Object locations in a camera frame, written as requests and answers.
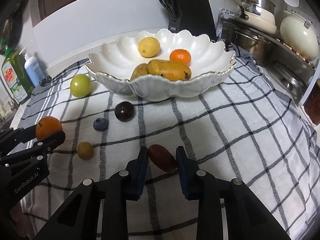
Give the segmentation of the orange mandarin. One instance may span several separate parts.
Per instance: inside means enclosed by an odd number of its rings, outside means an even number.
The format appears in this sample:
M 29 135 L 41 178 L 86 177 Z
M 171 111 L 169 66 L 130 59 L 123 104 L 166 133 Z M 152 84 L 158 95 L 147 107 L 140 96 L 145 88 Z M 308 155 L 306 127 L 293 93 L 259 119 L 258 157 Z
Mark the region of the orange mandarin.
M 189 65 L 191 63 L 191 54 L 184 49 L 175 49 L 171 52 L 169 60 Z
M 37 140 L 42 140 L 55 132 L 62 131 L 61 122 L 53 116 L 45 116 L 36 125 L 35 137 Z

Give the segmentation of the small brown kiwi fruit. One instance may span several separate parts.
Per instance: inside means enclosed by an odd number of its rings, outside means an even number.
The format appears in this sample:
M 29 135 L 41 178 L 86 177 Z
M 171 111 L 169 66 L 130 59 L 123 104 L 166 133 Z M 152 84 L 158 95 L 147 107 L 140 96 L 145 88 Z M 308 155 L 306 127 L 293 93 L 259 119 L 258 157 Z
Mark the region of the small brown kiwi fruit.
M 80 142 L 77 146 L 78 157 L 82 160 L 89 160 L 94 155 L 94 149 L 89 142 Z

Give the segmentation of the dark red plum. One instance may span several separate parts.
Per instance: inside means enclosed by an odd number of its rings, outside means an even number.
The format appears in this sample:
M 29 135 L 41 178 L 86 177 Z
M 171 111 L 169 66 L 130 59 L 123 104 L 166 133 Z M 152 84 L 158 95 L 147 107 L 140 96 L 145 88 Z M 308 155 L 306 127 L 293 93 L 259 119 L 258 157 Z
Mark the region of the dark red plum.
M 150 160 L 162 171 L 172 173 L 177 168 L 176 159 L 162 145 L 153 144 L 148 149 Z

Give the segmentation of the green apple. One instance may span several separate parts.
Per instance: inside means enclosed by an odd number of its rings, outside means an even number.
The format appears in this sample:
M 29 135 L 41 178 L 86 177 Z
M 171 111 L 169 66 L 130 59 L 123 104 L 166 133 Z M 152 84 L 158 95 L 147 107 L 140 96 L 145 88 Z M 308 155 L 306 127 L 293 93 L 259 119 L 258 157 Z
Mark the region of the green apple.
M 83 98 L 88 96 L 92 90 L 92 81 L 85 74 L 75 75 L 70 84 L 70 91 L 72 96 L 76 98 Z

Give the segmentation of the checkered kitchen towel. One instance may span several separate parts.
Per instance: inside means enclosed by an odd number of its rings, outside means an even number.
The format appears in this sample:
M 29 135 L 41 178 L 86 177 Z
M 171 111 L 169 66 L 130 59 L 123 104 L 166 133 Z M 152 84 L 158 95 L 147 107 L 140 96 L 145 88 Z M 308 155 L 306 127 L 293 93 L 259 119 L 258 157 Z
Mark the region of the checkered kitchen towel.
M 245 51 L 236 54 L 230 77 L 202 95 L 162 102 L 130 98 L 135 115 L 128 122 L 114 113 L 124 98 L 97 81 L 88 97 L 71 95 L 73 76 L 87 73 L 84 61 L 34 89 L 19 126 L 53 116 L 63 125 L 66 140 L 48 155 L 49 176 L 22 200 L 28 236 L 35 237 L 84 179 L 110 178 L 141 147 L 159 144 L 171 153 L 183 146 L 190 159 L 216 178 L 241 179 L 292 239 L 305 237 L 319 217 L 317 132 Z M 93 128 L 97 118 L 108 120 L 105 131 Z M 83 141 L 94 149 L 89 160 L 76 151 Z

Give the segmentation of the blueberry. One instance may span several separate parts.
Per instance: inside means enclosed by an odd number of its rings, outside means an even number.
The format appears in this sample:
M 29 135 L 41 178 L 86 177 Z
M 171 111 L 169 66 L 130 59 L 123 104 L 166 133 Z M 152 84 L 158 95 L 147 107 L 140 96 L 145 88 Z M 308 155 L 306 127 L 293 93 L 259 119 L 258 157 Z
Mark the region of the blueberry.
M 93 128 L 96 131 L 103 132 L 108 128 L 108 120 L 105 118 L 97 118 L 93 122 Z

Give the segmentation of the green dish soap bottle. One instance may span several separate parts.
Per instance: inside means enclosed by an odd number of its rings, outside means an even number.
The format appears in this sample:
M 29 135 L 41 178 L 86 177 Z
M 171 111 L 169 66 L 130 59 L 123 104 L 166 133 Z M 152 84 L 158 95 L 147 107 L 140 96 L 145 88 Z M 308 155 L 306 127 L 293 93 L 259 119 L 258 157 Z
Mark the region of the green dish soap bottle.
M 24 104 L 30 99 L 34 86 L 25 70 L 25 59 L 17 49 L 11 49 L 8 42 L 9 40 L 5 39 L 1 43 L 5 46 L 2 74 L 16 101 Z

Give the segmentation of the dark purple plum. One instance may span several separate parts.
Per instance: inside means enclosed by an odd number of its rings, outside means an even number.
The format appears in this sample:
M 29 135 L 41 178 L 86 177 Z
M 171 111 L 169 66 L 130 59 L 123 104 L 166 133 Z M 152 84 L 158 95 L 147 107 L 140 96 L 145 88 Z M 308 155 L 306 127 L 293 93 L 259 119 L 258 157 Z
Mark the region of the dark purple plum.
M 132 103 L 123 101 L 116 105 L 114 113 L 119 121 L 128 122 L 134 117 L 135 108 Z

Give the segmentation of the blue pump lotion bottle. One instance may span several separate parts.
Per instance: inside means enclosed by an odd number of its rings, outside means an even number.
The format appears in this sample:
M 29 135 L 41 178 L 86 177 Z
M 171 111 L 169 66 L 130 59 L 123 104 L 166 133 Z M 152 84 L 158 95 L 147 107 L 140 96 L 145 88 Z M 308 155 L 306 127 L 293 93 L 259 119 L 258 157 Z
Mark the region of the blue pump lotion bottle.
M 31 55 L 30 53 L 28 53 L 26 47 L 24 47 L 19 52 L 19 54 L 24 56 L 24 59 L 25 59 L 24 68 L 29 76 L 29 79 L 33 83 L 34 87 L 39 86 L 41 81 L 45 79 L 45 75 L 42 72 L 42 69 L 40 67 L 40 64 L 37 58 Z

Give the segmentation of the white scalloped fruit bowl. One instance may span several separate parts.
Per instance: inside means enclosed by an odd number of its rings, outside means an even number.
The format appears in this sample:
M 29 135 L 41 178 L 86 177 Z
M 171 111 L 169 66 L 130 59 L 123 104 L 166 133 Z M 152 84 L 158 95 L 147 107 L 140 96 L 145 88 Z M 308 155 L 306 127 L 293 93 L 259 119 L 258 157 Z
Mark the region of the white scalloped fruit bowl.
M 149 59 L 142 57 L 138 43 L 154 37 L 160 43 L 157 60 L 169 59 L 175 49 L 185 49 L 191 54 L 191 78 L 187 81 L 170 81 L 160 76 L 146 75 L 131 80 L 134 69 Z M 136 36 L 121 36 L 116 42 L 104 43 L 100 53 L 90 53 L 86 68 L 91 77 L 119 96 L 140 96 L 157 102 L 168 98 L 192 98 L 217 86 L 233 71 L 235 51 L 227 51 L 222 41 L 212 42 L 208 35 L 194 36 L 187 30 L 171 33 L 161 29 L 157 33 L 145 30 Z

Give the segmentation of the brown spotted banana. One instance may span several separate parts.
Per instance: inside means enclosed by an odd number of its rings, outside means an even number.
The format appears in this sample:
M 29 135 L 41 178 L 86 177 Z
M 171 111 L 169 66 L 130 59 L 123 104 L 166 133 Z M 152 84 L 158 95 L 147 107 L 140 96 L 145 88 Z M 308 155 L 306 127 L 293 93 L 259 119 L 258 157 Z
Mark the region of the brown spotted banana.
M 144 75 L 148 75 L 148 64 L 147 63 L 142 63 L 139 64 L 133 71 L 130 80 L 133 81 L 134 79 L 140 77 L 140 76 L 144 76 Z

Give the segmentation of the yellow mango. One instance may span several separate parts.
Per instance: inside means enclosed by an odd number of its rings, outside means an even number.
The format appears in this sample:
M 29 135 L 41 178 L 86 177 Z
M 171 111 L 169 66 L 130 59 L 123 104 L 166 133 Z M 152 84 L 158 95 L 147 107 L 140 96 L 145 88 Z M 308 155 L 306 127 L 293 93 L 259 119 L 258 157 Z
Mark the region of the yellow mango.
M 148 73 L 170 81 L 186 81 L 191 78 L 191 69 L 184 63 L 168 60 L 151 60 L 147 64 Z

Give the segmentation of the yellow lemon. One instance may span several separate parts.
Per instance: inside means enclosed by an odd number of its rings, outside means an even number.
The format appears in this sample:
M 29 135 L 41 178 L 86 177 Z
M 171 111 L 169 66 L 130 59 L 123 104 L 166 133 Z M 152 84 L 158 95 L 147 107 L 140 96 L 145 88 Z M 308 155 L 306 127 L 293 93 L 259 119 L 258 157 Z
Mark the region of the yellow lemon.
M 154 37 L 146 37 L 139 41 L 138 51 L 142 57 L 154 57 L 160 51 L 160 42 Z

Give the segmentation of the orange mandarin in bowl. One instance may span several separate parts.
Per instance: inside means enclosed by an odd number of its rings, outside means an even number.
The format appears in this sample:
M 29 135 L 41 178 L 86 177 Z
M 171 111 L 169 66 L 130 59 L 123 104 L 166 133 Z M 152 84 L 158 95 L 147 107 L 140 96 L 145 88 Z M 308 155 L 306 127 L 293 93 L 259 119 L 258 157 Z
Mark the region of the orange mandarin in bowl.
M 169 60 L 189 65 L 191 63 L 191 54 L 184 49 L 175 49 L 171 52 Z

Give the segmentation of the glass jar with preserves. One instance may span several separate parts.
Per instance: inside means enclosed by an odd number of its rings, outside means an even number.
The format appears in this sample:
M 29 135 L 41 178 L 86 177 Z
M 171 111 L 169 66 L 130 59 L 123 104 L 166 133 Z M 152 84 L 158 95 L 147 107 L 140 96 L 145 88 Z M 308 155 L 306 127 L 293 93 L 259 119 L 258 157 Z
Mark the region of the glass jar with preserves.
M 317 79 L 305 105 L 304 110 L 316 126 L 320 123 L 320 80 Z

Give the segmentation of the metal dish rack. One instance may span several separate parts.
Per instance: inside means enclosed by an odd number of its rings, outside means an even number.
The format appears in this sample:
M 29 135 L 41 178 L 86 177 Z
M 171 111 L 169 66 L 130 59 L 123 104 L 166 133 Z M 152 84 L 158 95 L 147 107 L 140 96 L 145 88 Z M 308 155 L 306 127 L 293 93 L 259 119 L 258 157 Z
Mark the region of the metal dish rack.
M 219 10 L 216 26 L 219 38 L 221 38 L 223 22 L 243 27 L 271 42 L 273 47 L 271 59 L 267 67 L 263 68 L 266 68 L 266 72 L 273 82 L 293 97 L 296 104 L 304 105 L 317 79 L 319 79 L 319 60 L 315 64 L 311 64 L 282 40 L 235 21 L 234 12 L 228 9 Z

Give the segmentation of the steel pot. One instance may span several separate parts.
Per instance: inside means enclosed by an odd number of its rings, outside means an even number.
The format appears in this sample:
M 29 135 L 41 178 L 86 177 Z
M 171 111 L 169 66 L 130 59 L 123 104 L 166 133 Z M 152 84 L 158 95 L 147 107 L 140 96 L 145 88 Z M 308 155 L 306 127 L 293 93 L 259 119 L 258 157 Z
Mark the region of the steel pot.
M 221 38 L 251 53 L 258 65 L 267 67 L 269 64 L 273 47 L 263 36 L 238 25 L 223 22 Z

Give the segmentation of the black knife block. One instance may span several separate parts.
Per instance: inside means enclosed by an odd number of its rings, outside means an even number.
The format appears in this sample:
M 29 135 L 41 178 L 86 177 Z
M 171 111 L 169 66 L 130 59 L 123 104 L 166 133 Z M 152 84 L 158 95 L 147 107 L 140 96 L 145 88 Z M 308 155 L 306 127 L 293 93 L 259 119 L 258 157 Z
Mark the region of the black knife block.
M 206 34 L 217 41 L 209 0 L 173 0 L 176 17 L 169 16 L 168 29 L 172 33 L 188 30 L 194 36 Z

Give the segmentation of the black scissors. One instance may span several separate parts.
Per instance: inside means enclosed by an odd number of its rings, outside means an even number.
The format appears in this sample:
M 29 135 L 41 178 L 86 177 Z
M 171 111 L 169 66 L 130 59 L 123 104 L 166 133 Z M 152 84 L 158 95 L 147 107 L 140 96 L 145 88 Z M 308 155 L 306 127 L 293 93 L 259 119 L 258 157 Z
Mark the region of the black scissors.
M 181 17 L 181 13 L 176 0 L 159 0 L 159 2 L 174 19 L 178 19 L 179 17 Z

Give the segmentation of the cream pot lid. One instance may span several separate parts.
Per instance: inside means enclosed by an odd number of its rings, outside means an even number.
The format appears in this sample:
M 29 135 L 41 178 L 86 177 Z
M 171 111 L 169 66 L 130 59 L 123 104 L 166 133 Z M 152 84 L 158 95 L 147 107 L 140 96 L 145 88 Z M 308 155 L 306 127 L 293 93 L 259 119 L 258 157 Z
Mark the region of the cream pot lid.
M 285 44 L 306 61 L 313 61 L 318 55 L 318 41 L 312 23 L 295 12 L 283 11 L 286 17 L 280 25 L 280 34 Z

